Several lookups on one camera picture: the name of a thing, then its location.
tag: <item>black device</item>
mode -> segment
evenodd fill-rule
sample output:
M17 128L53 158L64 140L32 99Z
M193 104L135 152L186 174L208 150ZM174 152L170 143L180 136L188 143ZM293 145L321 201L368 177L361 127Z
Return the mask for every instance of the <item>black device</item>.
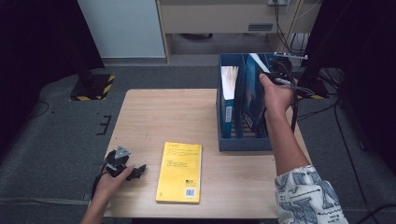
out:
M265 73L271 81L276 85L284 85L279 79L290 82L292 64L289 58L279 57L278 59L271 60L270 62L273 71Z
M109 152L106 156L106 169L111 176L116 177L127 167L125 164L129 159L131 152L122 146L118 146L117 150L114 149ZM140 176L145 172L146 164L140 166L139 168L134 168L126 180L140 178Z

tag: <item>book cover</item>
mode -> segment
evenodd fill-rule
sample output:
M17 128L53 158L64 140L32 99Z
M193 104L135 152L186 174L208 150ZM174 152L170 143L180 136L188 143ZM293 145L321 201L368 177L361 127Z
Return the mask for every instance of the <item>book cover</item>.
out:
M233 99L235 83L238 76L237 66L221 67L221 114L222 114L222 137L230 138L233 128Z
M202 145L165 142L157 203L199 203Z
M243 138L243 103L245 95L245 65L242 63L238 68L238 76L235 82L235 94L233 98L233 124L235 127L235 137Z
M264 89L260 83L259 74L262 69L256 61L248 55L246 63L246 84L245 84L245 101L244 101L244 119L248 127L254 133L262 131L262 113L264 110L263 94Z

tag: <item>patterned sleeve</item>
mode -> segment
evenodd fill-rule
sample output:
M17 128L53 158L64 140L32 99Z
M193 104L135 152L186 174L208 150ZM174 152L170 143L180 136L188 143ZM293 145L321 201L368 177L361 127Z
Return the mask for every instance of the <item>patterned sleeve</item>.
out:
M347 223L329 182L309 165L275 180L279 223Z

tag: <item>gray carpet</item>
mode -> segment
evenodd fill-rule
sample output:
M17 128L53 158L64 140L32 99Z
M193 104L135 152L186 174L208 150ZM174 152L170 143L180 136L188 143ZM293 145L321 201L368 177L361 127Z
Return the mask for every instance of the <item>gray carpet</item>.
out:
M84 201L114 130L125 93L129 89L216 88L216 66L108 67L116 75L102 101L71 102L69 93L78 80L67 77L46 86L40 101L15 138L10 154L0 166L0 198L44 198ZM335 102L302 100L299 114L320 110ZM374 152L360 149L360 141L345 111L338 116L370 209L396 203L396 178ZM100 124L111 116L105 135ZM367 215L347 151L335 123L333 110L299 122L312 162L321 177L335 188L346 217L357 223ZM85 205L1 203L0 223L79 223ZM376 215L380 223L392 223L396 209ZM115 219L105 218L104 223ZM131 223L118 218L117 223ZM365 223L374 223L371 219Z

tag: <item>barcode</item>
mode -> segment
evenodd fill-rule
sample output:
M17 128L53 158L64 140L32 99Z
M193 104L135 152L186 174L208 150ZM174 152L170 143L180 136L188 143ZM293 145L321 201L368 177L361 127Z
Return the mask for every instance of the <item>barcode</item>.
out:
M195 197L195 189L186 189L186 198L193 198Z
M233 107L232 106L226 106L225 107L225 121L226 122L231 122L232 118L233 118Z

